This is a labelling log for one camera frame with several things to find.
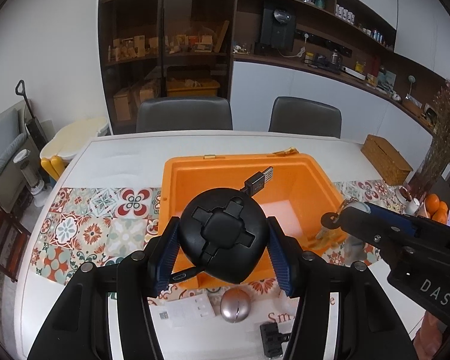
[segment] vacuum handle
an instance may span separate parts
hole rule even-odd
[[[32,112],[32,108],[30,107],[30,103],[28,102],[27,94],[25,93],[25,81],[22,79],[18,82],[17,86],[15,87],[15,94],[17,96],[23,96],[23,99],[25,100],[25,104],[27,104],[28,111],[30,112],[30,116],[32,119],[35,118],[34,113]]]

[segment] sofa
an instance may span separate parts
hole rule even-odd
[[[40,164],[39,151],[25,127],[31,119],[24,100],[0,114],[0,205],[10,212],[25,186],[25,177],[13,163],[15,155],[23,149],[31,152],[30,164]]]

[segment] yellow table leg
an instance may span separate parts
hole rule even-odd
[[[46,172],[54,178],[55,181],[57,181],[60,176],[59,174],[56,172],[56,170],[53,168],[52,163],[50,162],[50,160],[48,158],[42,158],[40,161],[42,168],[46,170]]]
[[[65,164],[63,163],[63,160],[59,156],[54,155],[50,162],[52,163],[52,166],[57,172],[58,176],[61,176],[63,171],[65,171]]]

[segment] white power cord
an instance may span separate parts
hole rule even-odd
[[[285,58],[300,58],[300,57],[302,57],[303,54],[305,53],[305,46],[307,45],[308,34],[305,34],[305,35],[304,35],[304,38],[305,38],[305,43],[303,44],[303,47],[300,49],[300,51],[298,52],[297,55],[283,55],[283,54],[280,52],[280,50],[278,50],[278,52],[280,53],[280,55],[281,55],[282,57],[285,57]]]

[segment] vase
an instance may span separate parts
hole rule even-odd
[[[449,162],[450,158],[437,155],[432,144],[425,159],[408,183],[411,197],[416,198],[420,203],[423,202]]]

